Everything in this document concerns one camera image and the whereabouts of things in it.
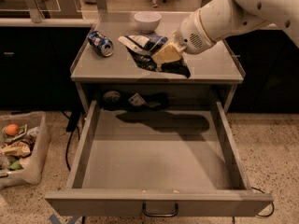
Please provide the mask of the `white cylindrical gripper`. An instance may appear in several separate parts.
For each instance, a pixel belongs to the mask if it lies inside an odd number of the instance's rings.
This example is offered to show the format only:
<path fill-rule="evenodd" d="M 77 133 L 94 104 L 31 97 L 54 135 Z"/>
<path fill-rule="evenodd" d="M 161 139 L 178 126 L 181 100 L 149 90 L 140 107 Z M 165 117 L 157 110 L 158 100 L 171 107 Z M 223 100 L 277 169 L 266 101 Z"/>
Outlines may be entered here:
<path fill-rule="evenodd" d="M 161 67 L 164 63 L 172 63 L 182 58 L 182 53 L 199 54 L 211 49 L 212 41 L 201 22 L 200 9 L 186 17 L 172 35 L 172 40 L 164 44 L 151 55 L 151 59 Z"/>

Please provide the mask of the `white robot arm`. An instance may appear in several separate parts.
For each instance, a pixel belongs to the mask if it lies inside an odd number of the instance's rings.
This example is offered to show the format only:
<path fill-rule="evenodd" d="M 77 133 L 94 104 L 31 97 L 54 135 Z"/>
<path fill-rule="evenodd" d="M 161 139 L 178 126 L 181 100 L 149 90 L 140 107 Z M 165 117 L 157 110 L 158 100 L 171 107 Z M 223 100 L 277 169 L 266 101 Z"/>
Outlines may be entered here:
<path fill-rule="evenodd" d="M 299 46 L 299 0 L 211 0 L 186 17 L 151 58 L 158 65 L 199 54 L 233 35 L 275 24 Z"/>

